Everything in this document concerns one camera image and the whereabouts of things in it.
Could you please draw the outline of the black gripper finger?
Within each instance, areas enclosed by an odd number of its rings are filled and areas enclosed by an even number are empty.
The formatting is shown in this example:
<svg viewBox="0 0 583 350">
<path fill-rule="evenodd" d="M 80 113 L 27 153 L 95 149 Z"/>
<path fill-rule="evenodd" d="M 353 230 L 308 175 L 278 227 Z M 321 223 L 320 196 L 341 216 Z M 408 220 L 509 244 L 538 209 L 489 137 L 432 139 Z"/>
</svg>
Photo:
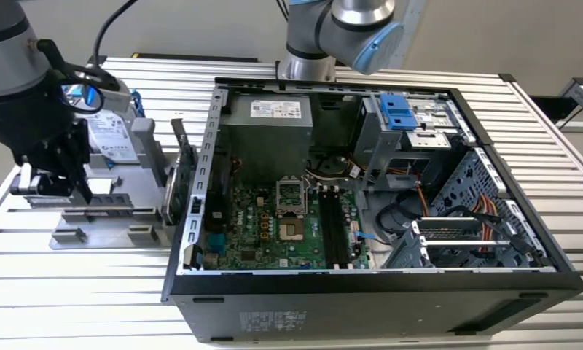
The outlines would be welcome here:
<svg viewBox="0 0 583 350">
<path fill-rule="evenodd" d="M 76 193 L 92 201 L 85 164 L 91 161 L 87 119 L 76 119 L 57 137 L 35 145 L 25 155 L 33 170 L 31 191 L 39 195 L 69 197 Z"/>
</svg>

